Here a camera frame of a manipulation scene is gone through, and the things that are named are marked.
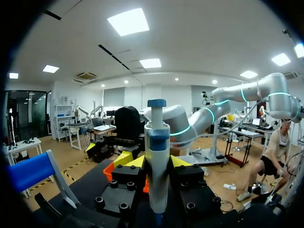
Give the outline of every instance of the person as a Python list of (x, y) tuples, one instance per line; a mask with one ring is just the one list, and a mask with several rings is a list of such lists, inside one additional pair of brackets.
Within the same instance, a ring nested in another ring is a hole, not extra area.
[(256, 182), (257, 174), (260, 176), (264, 174), (274, 175), (275, 178), (278, 178), (282, 174), (283, 178), (278, 183), (275, 191), (279, 191), (287, 183), (289, 174), (287, 170), (283, 171), (282, 169), (284, 167), (282, 157), (285, 155), (285, 160), (287, 159), (287, 152), (291, 143), (288, 135), (290, 124), (291, 120), (282, 120), (281, 128), (276, 129), (271, 134), (269, 144), (264, 155), (250, 171), (248, 189), (237, 197), (238, 202), (241, 202), (252, 195), (252, 186)]

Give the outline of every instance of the teal light ring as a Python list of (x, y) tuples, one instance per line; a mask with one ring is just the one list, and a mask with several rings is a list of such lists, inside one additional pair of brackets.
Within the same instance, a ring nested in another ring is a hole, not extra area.
[(206, 108), (206, 107), (203, 107), (202, 109), (207, 109), (211, 113), (212, 119), (213, 119), (212, 123), (214, 123), (215, 122), (215, 116), (214, 116), (213, 112), (210, 109)]
[(244, 99), (245, 102), (248, 102), (248, 100), (246, 100), (245, 96), (244, 96), (244, 92), (243, 92), (243, 88), (241, 89), (241, 93), (242, 93), (242, 97)]
[(276, 92), (276, 93), (271, 93), (271, 94), (269, 94), (268, 97), (273, 96), (273, 95), (287, 95), (287, 96), (290, 96), (290, 94), (288, 94), (288, 93)]
[(228, 102), (229, 100), (225, 100), (225, 101), (222, 101), (222, 102), (218, 102), (218, 103), (214, 103), (215, 105), (221, 105), (221, 104), (224, 104), (226, 102)]
[(298, 115), (299, 115), (299, 109), (300, 109), (300, 106), (299, 106), (299, 102), (294, 98), (294, 100), (296, 101), (296, 103), (297, 103), (297, 105), (298, 105), (298, 111), (297, 111), (297, 113), (296, 113), (296, 116), (295, 116), (295, 118), (297, 118), (298, 117)]
[(176, 135), (183, 134), (183, 133), (185, 133), (186, 131), (188, 131), (190, 128), (191, 128), (191, 126), (189, 125), (185, 130), (182, 130), (181, 132), (177, 132), (177, 133), (170, 134), (170, 136), (176, 136)]

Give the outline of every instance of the ceiling light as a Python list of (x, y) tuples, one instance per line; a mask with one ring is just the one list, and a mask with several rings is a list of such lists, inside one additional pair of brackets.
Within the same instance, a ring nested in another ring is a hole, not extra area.
[(301, 58), (304, 56), (304, 46), (303, 44), (298, 44), (297, 46), (295, 46), (295, 52), (296, 55), (298, 56), (298, 58)]
[(108, 21), (121, 37), (137, 32), (149, 31), (142, 8), (117, 14), (108, 18)]
[(287, 57), (287, 55), (285, 53), (282, 53), (276, 57), (273, 57), (271, 60), (278, 66), (283, 66), (287, 63), (290, 63), (290, 59)]
[(139, 61), (144, 68), (157, 68), (162, 66), (159, 58), (151, 58)]
[(48, 73), (55, 73), (59, 68), (57, 66), (50, 66), (50, 65), (46, 65), (43, 68), (43, 72), (48, 72)]
[(240, 75), (242, 77), (245, 77), (245, 78), (253, 78), (253, 77), (257, 76), (257, 73), (248, 70), (248, 71), (245, 71), (244, 73), (242, 73)]
[(10, 73), (9, 78), (11, 79), (18, 79), (19, 74), (18, 73)]

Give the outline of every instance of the orange tray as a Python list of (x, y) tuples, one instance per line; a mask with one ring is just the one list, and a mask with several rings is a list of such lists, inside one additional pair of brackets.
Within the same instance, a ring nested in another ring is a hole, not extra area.
[[(107, 177), (109, 182), (112, 180), (112, 171), (113, 170), (114, 170), (114, 163), (113, 162), (111, 164), (109, 164), (108, 167), (106, 167), (104, 169), (104, 175)], [(146, 184), (143, 188), (143, 192), (149, 193), (148, 177), (146, 177)]]

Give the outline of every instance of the sneaker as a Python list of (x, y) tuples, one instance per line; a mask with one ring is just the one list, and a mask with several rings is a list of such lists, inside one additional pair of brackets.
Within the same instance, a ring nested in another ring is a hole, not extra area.
[(241, 202), (241, 201), (243, 201), (243, 200), (245, 200), (245, 199), (248, 199), (248, 198), (251, 196), (251, 194), (252, 194), (252, 193), (246, 191), (246, 192), (244, 192), (243, 194), (240, 194), (240, 195), (237, 197), (237, 201), (238, 201), (238, 202)]

